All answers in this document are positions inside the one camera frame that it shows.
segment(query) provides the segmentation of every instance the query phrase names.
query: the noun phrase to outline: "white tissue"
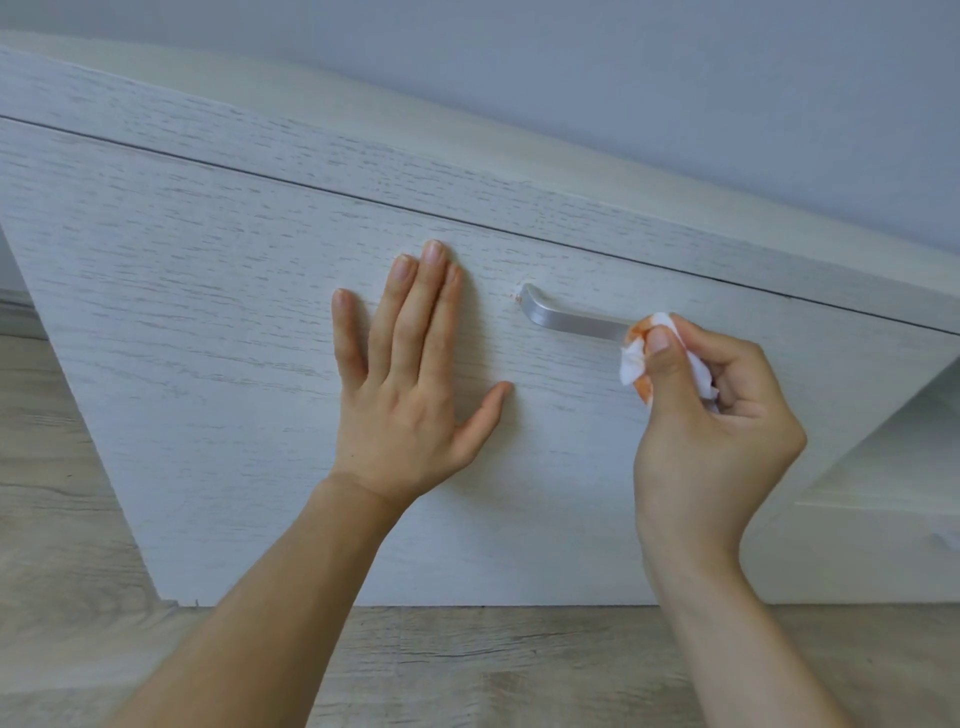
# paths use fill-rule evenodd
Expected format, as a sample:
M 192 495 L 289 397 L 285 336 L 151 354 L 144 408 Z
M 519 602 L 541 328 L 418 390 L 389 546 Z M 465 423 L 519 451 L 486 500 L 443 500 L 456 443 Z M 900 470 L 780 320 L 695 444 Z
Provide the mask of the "white tissue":
M 677 336 L 680 342 L 680 332 L 674 326 L 673 319 L 665 313 L 655 313 L 651 317 L 651 323 L 655 327 L 667 327 Z M 630 346 L 623 348 L 620 355 L 620 382 L 624 386 L 629 386 L 641 378 L 646 372 L 646 362 L 643 358 L 643 337 L 638 336 Z M 701 400 L 716 400 L 717 390 L 713 387 L 713 376 L 703 360 L 694 353 L 687 352 L 686 357 L 690 360 L 690 369 L 693 371 L 693 381 L 697 385 L 697 394 Z

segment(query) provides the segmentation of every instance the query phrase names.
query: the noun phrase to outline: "cabinet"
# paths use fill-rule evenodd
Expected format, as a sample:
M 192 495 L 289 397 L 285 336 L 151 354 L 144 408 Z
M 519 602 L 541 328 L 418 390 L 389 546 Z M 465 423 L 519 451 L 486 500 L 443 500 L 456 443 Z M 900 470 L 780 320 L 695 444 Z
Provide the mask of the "cabinet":
M 89 79 L 131 100 L 162 95 Z M 523 317 L 523 282 L 596 315 L 675 310 L 764 346 L 810 446 L 758 514 L 748 549 L 796 541 L 783 519 L 814 507 L 795 504 L 804 490 L 960 354 L 960 336 L 940 326 L 401 205 L 376 194 L 376 165 L 348 172 L 366 174 L 372 191 L 360 196 L 226 164 L 207 142 L 192 158 L 120 132 L 94 138 L 84 126 L 100 123 L 92 112 L 83 123 L 54 114 L 58 129 L 31 113 L 0 120 L 0 224 L 157 590 L 183 603 L 223 595 L 330 464 L 332 290 L 352 288 L 374 306 L 391 259 L 430 237 L 469 275 L 462 405 L 501 378 L 516 383 L 516 398 L 481 458 L 391 534 L 361 604 L 652 601 L 630 483 L 645 411 L 619 386 L 616 346 Z M 141 132 L 151 126 L 141 121 Z M 259 128 L 276 158 L 294 154 L 283 124 Z M 456 180 L 446 194 L 460 194 Z M 788 588 L 796 574 L 756 563 L 774 598 L 799 598 Z M 951 595 L 960 583 L 942 593 Z

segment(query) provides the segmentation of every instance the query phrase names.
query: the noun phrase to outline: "metal handle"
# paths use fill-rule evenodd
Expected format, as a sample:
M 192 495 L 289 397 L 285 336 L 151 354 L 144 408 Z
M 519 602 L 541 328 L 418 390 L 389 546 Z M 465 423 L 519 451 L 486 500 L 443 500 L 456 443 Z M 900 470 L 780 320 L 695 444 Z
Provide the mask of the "metal handle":
M 554 331 L 592 336 L 595 339 L 608 339 L 622 344 L 630 324 L 614 319 L 597 319 L 581 316 L 555 308 L 543 300 L 537 286 L 524 283 L 520 288 L 520 308 L 527 318 L 539 327 Z

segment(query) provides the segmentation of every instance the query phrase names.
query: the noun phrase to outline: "laminate floor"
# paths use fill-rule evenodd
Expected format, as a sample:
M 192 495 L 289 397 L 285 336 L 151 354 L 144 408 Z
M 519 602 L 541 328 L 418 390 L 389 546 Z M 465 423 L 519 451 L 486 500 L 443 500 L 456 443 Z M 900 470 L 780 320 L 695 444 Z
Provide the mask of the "laminate floor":
M 206 610 L 159 600 L 45 341 L 0 337 L 0 726 L 100 725 Z M 960 605 L 780 607 L 865 725 L 960 725 Z M 311 726 L 698 726 L 656 608 L 350 616 Z

